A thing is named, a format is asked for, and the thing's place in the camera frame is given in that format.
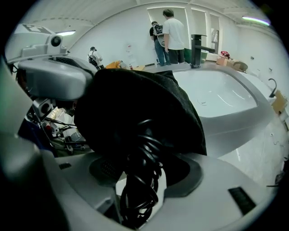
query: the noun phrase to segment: black cloth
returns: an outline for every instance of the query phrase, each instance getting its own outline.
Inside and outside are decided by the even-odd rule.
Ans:
[[[149,29],[149,35],[154,37],[154,40],[158,39],[158,36],[154,35],[154,28],[151,27],[151,29]]]
[[[96,152],[121,155],[135,125],[153,119],[155,136],[172,152],[206,155],[201,121],[172,71],[102,69],[75,109],[75,124]]]
[[[184,50],[168,50],[168,56],[170,58],[171,64],[183,63],[185,61]]]

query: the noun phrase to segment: white plastic surface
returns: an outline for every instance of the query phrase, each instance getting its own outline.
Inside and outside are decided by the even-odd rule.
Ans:
[[[232,76],[214,70],[173,73],[201,117],[217,117],[257,106],[252,95]]]

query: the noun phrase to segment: man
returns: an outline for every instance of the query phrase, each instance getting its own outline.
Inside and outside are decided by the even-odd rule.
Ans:
[[[90,52],[88,54],[88,60],[89,60],[89,63],[94,65],[97,70],[104,69],[104,66],[101,63],[103,58],[93,46],[90,48]]]
[[[157,53],[158,61],[161,66],[164,66],[164,59],[166,59],[167,65],[170,65],[170,59],[165,52],[164,47],[159,43],[158,36],[154,35],[154,25],[158,24],[156,21],[152,22],[152,27],[149,30],[150,38],[154,41],[155,52]]]
[[[183,63],[184,56],[184,25],[174,18],[171,9],[165,9],[163,16],[166,21],[163,24],[165,51],[168,52],[171,64]]]

